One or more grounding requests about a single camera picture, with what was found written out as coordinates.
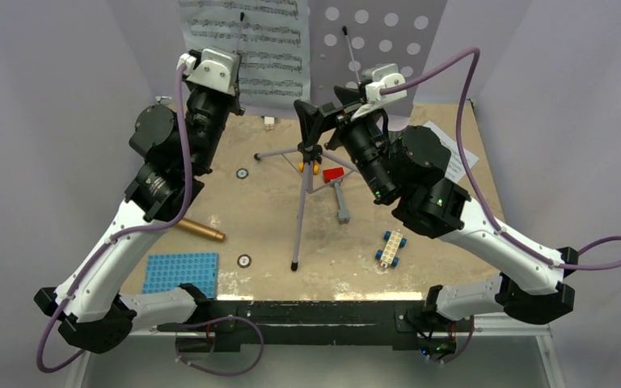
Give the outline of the lilac music stand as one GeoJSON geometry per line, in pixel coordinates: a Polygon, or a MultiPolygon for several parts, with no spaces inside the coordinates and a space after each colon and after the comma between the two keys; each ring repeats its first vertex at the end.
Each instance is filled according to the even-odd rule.
{"type": "MultiPolygon", "coordinates": [[[[410,84],[406,81],[402,86],[387,89],[383,94],[396,91],[407,92],[409,88],[410,84]]],[[[434,155],[426,148],[432,133],[425,127],[408,127],[403,135],[391,141],[385,107],[362,117],[367,122],[367,148],[346,150],[342,147],[351,161],[346,162],[338,158],[336,163],[346,167],[349,173],[357,172],[362,176],[374,196],[375,204],[390,205],[397,201],[400,212],[409,209],[417,210],[420,200],[416,196],[428,193],[432,186],[444,178],[448,158],[443,161],[442,166],[435,163],[434,155]]],[[[326,132],[320,136],[320,153],[303,150],[301,142],[296,147],[296,151],[302,156],[302,162],[306,164],[306,169],[303,173],[299,172],[301,189],[294,253],[290,265],[292,271],[298,270],[306,198],[318,190],[313,185],[314,175],[310,164],[312,162],[320,164],[323,158],[334,158],[332,151],[326,150],[323,146],[331,135],[331,132],[326,132]]]]}

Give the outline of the gold microphone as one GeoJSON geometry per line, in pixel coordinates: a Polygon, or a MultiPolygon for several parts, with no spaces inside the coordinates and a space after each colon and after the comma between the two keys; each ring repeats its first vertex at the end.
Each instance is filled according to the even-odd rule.
{"type": "Polygon", "coordinates": [[[196,235],[198,237],[207,238],[212,241],[223,243],[226,241],[226,235],[222,233],[220,230],[214,229],[210,226],[203,225],[199,222],[195,222],[189,220],[187,218],[183,218],[180,220],[176,227],[184,230],[190,234],[196,235]]]}

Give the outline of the white sheet music pages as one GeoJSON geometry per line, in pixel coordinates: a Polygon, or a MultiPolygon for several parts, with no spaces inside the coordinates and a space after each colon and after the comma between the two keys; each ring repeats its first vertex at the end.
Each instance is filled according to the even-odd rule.
{"type": "Polygon", "coordinates": [[[453,183],[459,183],[467,176],[467,170],[463,165],[458,143],[432,121],[426,122],[424,127],[432,133],[426,148],[434,155],[435,163],[442,166],[443,161],[448,158],[445,177],[453,183]]]}

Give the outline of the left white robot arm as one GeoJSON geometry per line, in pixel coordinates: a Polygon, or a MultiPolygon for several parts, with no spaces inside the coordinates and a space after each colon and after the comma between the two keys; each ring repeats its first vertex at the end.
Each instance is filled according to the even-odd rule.
{"type": "Polygon", "coordinates": [[[49,317],[38,359],[53,331],[80,353],[104,353],[138,329],[181,323],[197,331],[206,325],[209,309],[195,285],[146,295],[120,288],[148,249],[184,218],[203,188],[200,177],[211,172],[229,116],[241,112],[237,96],[191,85],[176,109],[156,104],[139,115],[130,145],[143,164],[111,224],[68,279],[36,292],[36,305],[49,317]]]}

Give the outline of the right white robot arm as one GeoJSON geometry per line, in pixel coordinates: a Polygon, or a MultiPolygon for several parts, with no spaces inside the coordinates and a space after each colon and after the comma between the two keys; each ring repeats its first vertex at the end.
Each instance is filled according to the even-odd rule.
{"type": "Polygon", "coordinates": [[[409,125],[389,133],[384,110],[358,117],[355,89],[335,89],[340,105],[316,107],[302,100],[294,110],[302,147],[344,148],[378,205],[411,232],[453,244],[498,270],[487,280],[429,289],[420,319],[433,329],[477,314],[503,312],[530,324],[550,323],[574,307],[575,292],[564,281],[564,264],[577,262],[570,248],[545,250],[547,262],[530,255],[535,242],[484,213],[482,204],[446,177],[451,152],[432,129],[409,125]]]}

